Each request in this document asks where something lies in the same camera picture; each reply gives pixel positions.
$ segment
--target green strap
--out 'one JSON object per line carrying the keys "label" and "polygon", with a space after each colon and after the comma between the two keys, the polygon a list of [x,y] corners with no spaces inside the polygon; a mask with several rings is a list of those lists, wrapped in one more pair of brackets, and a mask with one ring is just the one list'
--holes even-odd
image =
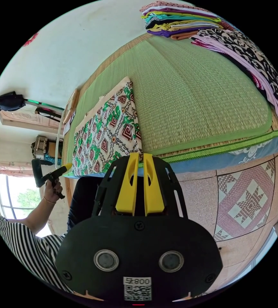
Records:
{"label": "green strap", "polygon": [[56,106],[49,105],[49,104],[45,104],[45,103],[40,103],[40,102],[37,102],[36,100],[28,99],[27,101],[28,101],[28,102],[31,102],[31,103],[39,104],[39,105],[42,105],[42,106],[47,106],[47,107],[51,107],[51,108],[55,108],[55,109],[64,110],[64,108],[56,107]]}

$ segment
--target bracelet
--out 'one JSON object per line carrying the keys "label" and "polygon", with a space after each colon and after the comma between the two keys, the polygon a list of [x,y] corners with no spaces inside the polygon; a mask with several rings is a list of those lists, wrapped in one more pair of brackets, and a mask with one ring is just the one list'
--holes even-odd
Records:
{"label": "bracelet", "polygon": [[43,199],[44,199],[45,201],[47,201],[48,203],[52,204],[52,205],[55,205],[55,204],[56,204],[56,202],[50,202],[50,201],[48,201],[45,197],[43,197]]}

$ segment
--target tree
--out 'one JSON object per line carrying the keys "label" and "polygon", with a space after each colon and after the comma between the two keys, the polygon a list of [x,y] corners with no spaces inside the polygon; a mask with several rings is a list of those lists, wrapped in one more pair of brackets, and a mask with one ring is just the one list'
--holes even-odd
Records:
{"label": "tree", "polygon": [[[21,192],[18,195],[17,202],[23,208],[35,208],[40,202],[40,196],[37,190],[28,188],[26,192]],[[31,210],[24,210],[26,213],[30,213]]]}

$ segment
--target woman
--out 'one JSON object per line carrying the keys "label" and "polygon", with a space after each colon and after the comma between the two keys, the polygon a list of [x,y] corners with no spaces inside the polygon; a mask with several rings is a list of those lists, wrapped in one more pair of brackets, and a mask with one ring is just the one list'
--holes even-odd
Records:
{"label": "woman", "polygon": [[[102,178],[82,177],[77,181],[67,221],[67,230],[91,217],[94,199]],[[43,238],[36,234],[47,224],[49,216],[62,192],[59,179],[53,188],[46,182],[44,198],[24,219],[6,219],[0,216],[0,234],[17,259],[36,277],[61,290],[78,294],[67,287],[60,278],[56,266],[56,256],[66,234],[49,235]],[[86,293],[86,298],[101,300]]]}

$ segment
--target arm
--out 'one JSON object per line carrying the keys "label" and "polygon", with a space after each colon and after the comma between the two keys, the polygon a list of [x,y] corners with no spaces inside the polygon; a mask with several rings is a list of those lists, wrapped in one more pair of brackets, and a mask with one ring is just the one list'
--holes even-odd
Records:
{"label": "arm", "polygon": [[46,182],[44,198],[39,205],[24,219],[8,219],[9,222],[18,222],[27,226],[34,234],[37,234],[47,224],[49,216],[59,200],[57,193],[62,192],[61,183],[59,179],[56,180],[57,184],[52,187],[50,181]]}

